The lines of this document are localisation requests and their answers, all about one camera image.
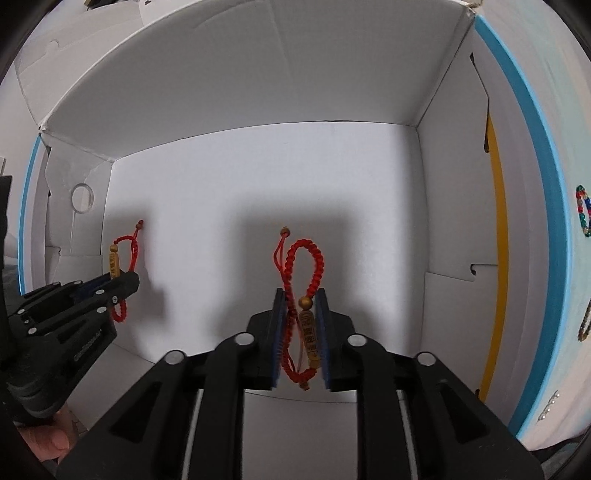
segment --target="colorful beads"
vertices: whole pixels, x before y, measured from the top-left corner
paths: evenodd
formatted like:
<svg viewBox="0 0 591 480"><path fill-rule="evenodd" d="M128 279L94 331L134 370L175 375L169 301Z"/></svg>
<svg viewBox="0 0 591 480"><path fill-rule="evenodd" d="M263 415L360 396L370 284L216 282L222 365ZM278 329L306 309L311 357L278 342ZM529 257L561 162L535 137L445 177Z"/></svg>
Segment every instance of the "colorful beads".
<svg viewBox="0 0 591 480"><path fill-rule="evenodd" d="M584 235L586 237L590 237L591 231L590 231L589 227L587 226L587 221L585 219L583 202L585 203L585 206L587 207L587 215L589 216L589 219L591 219L591 200L587 196L587 192L585 191L585 189L582 185L579 185L577 187L577 192L576 192L575 196L577 197L577 210L579 211L579 220L581 222L581 228L583 229Z"/></svg>
<svg viewBox="0 0 591 480"><path fill-rule="evenodd" d="M591 300L589 300L589 305L587 305L587 311L583 316L583 321L581 322L581 327L579 328L579 342L584 342L591 333L591 323L587 324L587 322L589 321L589 316L591 316Z"/></svg>

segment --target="silver bolt head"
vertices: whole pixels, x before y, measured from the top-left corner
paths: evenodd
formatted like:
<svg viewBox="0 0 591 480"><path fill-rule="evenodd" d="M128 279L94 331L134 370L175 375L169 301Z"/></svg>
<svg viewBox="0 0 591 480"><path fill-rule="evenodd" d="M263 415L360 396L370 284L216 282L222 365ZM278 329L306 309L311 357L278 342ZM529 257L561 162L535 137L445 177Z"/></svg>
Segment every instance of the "silver bolt head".
<svg viewBox="0 0 591 480"><path fill-rule="evenodd" d="M433 355L431 352L421 352L417 355L417 361L425 367L430 367L432 365L435 365L437 359L435 358L435 355Z"/></svg>
<svg viewBox="0 0 591 480"><path fill-rule="evenodd" d="M363 335L356 333L347 338L347 342L350 346L363 346L368 342L368 340Z"/></svg>
<svg viewBox="0 0 591 480"><path fill-rule="evenodd" d="M238 345L250 345L255 341L255 336L248 332L242 332L234 337L234 341Z"/></svg>
<svg viewBox="0 0 591 480"><path fill-rule="evenodd" d="M177 365L185 358L185 354L181 350L171 350L164 355L164 361L169 365Z"/></svg>

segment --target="human hand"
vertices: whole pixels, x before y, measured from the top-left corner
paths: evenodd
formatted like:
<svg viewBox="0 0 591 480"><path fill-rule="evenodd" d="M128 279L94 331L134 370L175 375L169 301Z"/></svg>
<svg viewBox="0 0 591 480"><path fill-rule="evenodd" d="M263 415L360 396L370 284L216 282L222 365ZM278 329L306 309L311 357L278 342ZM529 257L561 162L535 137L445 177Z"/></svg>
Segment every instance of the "human hand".
<svg viewBox="0 0 591 480"><path fill-rule="evenodd" d="M72 414L67 407L54 415L51 425L22 427L18 431L33 454L42 462L57 459L59 463L73 448L77 439Z"/></svg>

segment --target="white surface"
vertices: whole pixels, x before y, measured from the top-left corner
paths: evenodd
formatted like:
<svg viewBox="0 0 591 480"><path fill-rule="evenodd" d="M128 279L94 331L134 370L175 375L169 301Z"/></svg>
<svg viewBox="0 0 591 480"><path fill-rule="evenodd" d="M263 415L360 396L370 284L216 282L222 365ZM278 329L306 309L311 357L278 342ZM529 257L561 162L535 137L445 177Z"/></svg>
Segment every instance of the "white surface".
<svg viewBox="0 0 591 480"><path fill-rule="evenodd" d="M6 158L4 174L12 176L7 217L8 232L14 238L18 238L22 189L37 133L12 66L0 84L0 155Z"/></svg>
<svg viewBox="0 0 591 480"><path fill-rule="evenodd" d="M495 321L497 267L474 281L427 273L421 350L437 355L472 391L480 388Z"/></svg>
<svg viewBox="0 0 591 480"><path fill-rule="evenodd" d="M416 132L399 125L251 127L123 158L113 165L103 252L138 219L145 228L140 288L116 341L156 361L173 348L207 351L243 330L281 285L271 258L288 225L290 244L311 238L324 251L331 308L388 350L412 355L423 316L424 198ZM128 249L120 251L125 268ZM296 294L311 273L300 253Z"/></svg>
<svg viewBox="0 0 591 480"><path fill-rule="evenodd" d="M201 0L140 0L138 2L139 13L141 14L144 25L148 25L175 10L199 1Z"/></svg>
<svg viewBox="0 0 591 480"><path fill-rule="evenodd" d="M22 273L20 279L25 292L45 286L45 220L49 189L45 180L47 149L39 142L27 190L25 210L22 215Z"/></svg>
<svg viewBox="0 0 591 480"><path fill-rule="evenodd" d="M40 124L89 67L142 26L138 4L128 1L90 10L29 39L15 65L35 121Z"/></svg>
<svg viewBox="0 0 591 480"><path fill-rule="evenodd" d="M203 0L111 51L50 114L48 131L119 158L251 125L411 124L465 12L439 0Z"/></svg>
<svg viewBox="0 0 591 480"><path fill-rule="evenodd" d="M491 99L503 169L509 226L509 289L505 328L486 404L511 419L530 373L544 317L548 235L540 168L530 133L505 75L479 35L474 61Z"/></svg>
<svg viewBox="0 0 591 480"><path fill-rule="evenodd" d="M357 405L246 394L244 480L354 480Z"/></svg>
<svg viewBox="0 0 591 480"><path fill-rule="evenodd" d="M46 258L49 249L50 247L46 249ZM59 281L66 284L76 280L89 281L103 273L103 257L101 255L88 257L62 257L57 255L56 261L51 270L46 270L47 283Z"/></svg>
<svg viewBox="0 0 591 480"><path fill-rule="evenodd" d="M62 257L100 255L111 163L55 138L44 139L51 145L45 172L51 190L46 245L60 248ZM81 183L93 195L86 213L78 213L72 204L72 192Z"/></svg>
<svg viewBox="0 0 591 480"><path fill-rule="evenodd" d="M484 150L488 97L471 52L464 43L418 126L429 272L467 281L476 280L471 265L497 263L495 189Z"/></svg>
<svg viewBox="0 0 591 480"><path fill-rule="evenodd" d="M75 22L81 15L90 12L84 4L84 0L61 0L36 26L27 42L39 35L62 27L70 22Z"/></svg>
<svg viewBox="0 0 591 480"><path fill-rule="evenodd" d="M152 364L111 344L74 389L68 406L90 429Z"/></svg>
<svg viewBox="0 0 591 480"><path fill-rule="evenodd" d="M459 49L418 126L427 192L429 261L421 350L480 387L495 321L496 204L484 150L488 97Z"/></svg>

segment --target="braided red cord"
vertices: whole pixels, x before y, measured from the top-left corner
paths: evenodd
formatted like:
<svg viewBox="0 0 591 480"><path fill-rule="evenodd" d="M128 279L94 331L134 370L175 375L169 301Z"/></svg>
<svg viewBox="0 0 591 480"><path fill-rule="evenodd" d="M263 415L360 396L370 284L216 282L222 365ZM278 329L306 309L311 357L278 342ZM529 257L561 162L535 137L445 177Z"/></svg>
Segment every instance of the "braided red cord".
<svg viewBox="0 0 591 480"><path fill-rule="evenodd" d="M129 268L128 271L133 272L135 271L135 264L138 261L138 255L139 255L139 245L138 245L138 232L141 230L141 228L144 226L144 221L140 220L138 222L138 224L135 226L135 232L132 235L124 235L124 236L120 236L119 238L115 239L113 241L114 245L117 245L118 243L124 241L124 240L129 240L131 242L131 260L129 262ZM121 313L117 313L117 309L115 307L113 307L113 309L111 310L111 316L113 317L113 320L119 323L122 323L125 321L125 319L127 318L127 303L125 302L125 299L121 300L119 302L119 307L121 308Z"/></svg>
<svg viewBox="0 0 591 480"><path fill-rule="evenodd" d="M287 300L287 321L285 322L285 331L283 335L281 366L283 367L283 370L292 382L298 383L300 384L300 386L303 386L316 375L316 369L307 368L303 372L299 372L299 365L298 369L296 370L294 362L291 359L291 355L289 353L291 338L293 336L294 324L297 324L299 328L296 303L294 300L293 291L291 289L291 278L293 276L294 261L296 260L296 251L299 248L303 247L311 253L315 263L314 275L312 276L312 281L310 282L310 286L306 291L306 296L310 299L313 299L314 295L316 295L318 287L320 286L322 274L324 273L324 257L322 256L322 252L320 252L320 250L318 249L316 244L312 242L312 240L301 239L295 242L287 251L287 257L285 258L285 266L283 267L281 265L283 260L283 248L285 244L285 239L288 236L290 236L290 231L287 228L284 228L281 231L281 239L279 240L279 244L277 245L277 248L275 249L275 253L273 255L275 266L281 274L281 279L283 281L283 289L285 290L285 298ZM298 362L298 364L300 365L302 348L303 345L300 345L300 361Z"/></svg>

